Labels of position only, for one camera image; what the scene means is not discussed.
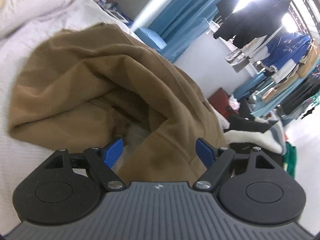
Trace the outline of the red bag on floor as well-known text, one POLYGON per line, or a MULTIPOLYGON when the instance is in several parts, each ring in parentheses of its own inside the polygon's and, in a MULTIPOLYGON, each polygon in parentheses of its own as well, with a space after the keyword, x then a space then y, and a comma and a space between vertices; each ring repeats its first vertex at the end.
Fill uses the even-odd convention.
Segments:
POLYGON ((208 101, 225 118, 228 118, 232 114, 229 105, 229 95, 223 88, 219 88, 212 94, 208 101))

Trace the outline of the striped hanging cloth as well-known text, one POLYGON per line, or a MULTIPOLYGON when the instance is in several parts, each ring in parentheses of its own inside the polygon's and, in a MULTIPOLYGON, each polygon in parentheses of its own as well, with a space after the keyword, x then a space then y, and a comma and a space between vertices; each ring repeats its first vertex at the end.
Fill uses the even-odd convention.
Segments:
POLYGON ((225 59, 236 73, 242 71, 249 64, 249 58, 239 48, 231 51, 225 59))

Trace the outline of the grey white blanket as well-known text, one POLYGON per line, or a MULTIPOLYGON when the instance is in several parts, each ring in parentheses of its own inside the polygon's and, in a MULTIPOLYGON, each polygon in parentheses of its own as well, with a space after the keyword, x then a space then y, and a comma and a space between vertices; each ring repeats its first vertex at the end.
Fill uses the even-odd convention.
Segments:
POLYGON ((1 0, 1 38, 29 20, 61 9, 74 0, 1 0))

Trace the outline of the white bed sheet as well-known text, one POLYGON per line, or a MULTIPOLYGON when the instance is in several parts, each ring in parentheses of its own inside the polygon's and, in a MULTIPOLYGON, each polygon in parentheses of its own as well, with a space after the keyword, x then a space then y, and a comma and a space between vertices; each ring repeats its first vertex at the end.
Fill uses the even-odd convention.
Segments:
POLYGON ((1 234, 20 220, 12 204, 16 186, 44 161, 51 151, 13 139, 8 134, 11 90, 29 55, 43 41, 62 29, 82 30, 104 22, 118 25, 133 36, 129 27, 104 12, 93 0, 74 0, 61 9, 29 20, 1 38, 1 234))

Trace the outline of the green garment on floor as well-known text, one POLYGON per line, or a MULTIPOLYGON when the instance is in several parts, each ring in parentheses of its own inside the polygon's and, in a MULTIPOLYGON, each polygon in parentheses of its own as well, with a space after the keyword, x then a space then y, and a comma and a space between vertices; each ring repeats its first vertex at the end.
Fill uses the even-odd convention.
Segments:
POLYGON ((283 169, 295 178, 297 165, 297 148, 286 142, 286 153, 283 155, 283 169))

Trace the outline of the tan hanging garment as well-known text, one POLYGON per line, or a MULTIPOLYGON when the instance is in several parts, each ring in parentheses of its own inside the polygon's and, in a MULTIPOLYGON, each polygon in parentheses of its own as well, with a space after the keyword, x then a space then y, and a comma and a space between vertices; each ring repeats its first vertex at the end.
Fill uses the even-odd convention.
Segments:
POLYGON ((311 40, 309 52, 304 59, 303 64, 297 70, 298 77, 305 78, 307 74, 312 70, 319 57, 319 46, 317 46, 315 39, 311 40))

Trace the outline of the cluttered bedside table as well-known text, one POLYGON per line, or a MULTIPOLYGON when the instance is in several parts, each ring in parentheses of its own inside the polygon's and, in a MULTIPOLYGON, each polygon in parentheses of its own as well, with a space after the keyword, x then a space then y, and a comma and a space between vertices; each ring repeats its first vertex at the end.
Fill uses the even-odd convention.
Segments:
POLYGON ((124 23, 127 27, 131 28, 133 25, 133 20, 126 16, 124 13, 121 12, 119 5, 117 2, 112 0, 93 0, 99 7, 110 15, 112 18, 119 20, 120 22, 124 23))

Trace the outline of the brown hooded sweatshirt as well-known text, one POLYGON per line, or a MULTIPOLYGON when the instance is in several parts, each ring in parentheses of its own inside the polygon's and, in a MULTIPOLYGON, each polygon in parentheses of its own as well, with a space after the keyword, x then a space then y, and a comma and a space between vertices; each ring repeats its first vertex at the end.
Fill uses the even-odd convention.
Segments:
POLYGON ((115 24, 61 31, 29 56, 12 90, 8 132, 44 148, 81 152, 148 136, 118 170, 125 182, 195 182, 199 138, 225 146, 217 116, 184 71, 115 24))

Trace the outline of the black white clothes pile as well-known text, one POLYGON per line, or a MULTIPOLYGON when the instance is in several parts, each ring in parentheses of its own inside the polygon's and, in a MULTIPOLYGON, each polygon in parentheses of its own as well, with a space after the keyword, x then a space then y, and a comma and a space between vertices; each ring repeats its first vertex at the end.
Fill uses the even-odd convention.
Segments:
POLYGON ((246 98, 242 98, 239 113, 230 115, 228 121, 229 129, 224 132, 227 144, 253 144, 275 154, 285 154, 283 124, 274 112, 267 119, 255 117, 246 98))

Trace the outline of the blue curtain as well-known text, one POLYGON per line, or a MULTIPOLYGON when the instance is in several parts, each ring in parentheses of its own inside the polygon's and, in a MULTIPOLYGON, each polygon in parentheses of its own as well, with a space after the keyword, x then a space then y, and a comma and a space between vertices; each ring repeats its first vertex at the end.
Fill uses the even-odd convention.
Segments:
POLYGON ((170 62, 175 62, 218 14, 221 0, 172 0, 146 28, 135 34, 170 62))

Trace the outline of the blue white hanging jersey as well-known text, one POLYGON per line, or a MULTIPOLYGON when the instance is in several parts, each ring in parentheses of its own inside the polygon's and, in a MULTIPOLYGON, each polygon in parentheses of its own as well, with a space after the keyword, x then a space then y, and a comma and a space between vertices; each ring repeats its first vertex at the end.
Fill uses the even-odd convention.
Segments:
POLYGON ((272 79, 275 83, 279 83, 293 71, 300 59, 306 55, 310 41, 308 34, 295 32, 284 33, 268 42, 268 57, 263 59, 262 63, 273 72, 272 79))

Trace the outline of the black hanging jacket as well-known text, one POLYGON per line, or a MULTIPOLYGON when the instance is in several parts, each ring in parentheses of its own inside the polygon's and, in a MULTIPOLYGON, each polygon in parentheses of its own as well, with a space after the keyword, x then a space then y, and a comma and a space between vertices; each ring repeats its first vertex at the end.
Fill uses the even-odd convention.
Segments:
POLYGON ((236 48, 243 48, 255 38, 272 35, 289 11, 291 0, 257 0, 232 13, 214 33, 215 39, 233 39, 236 48))

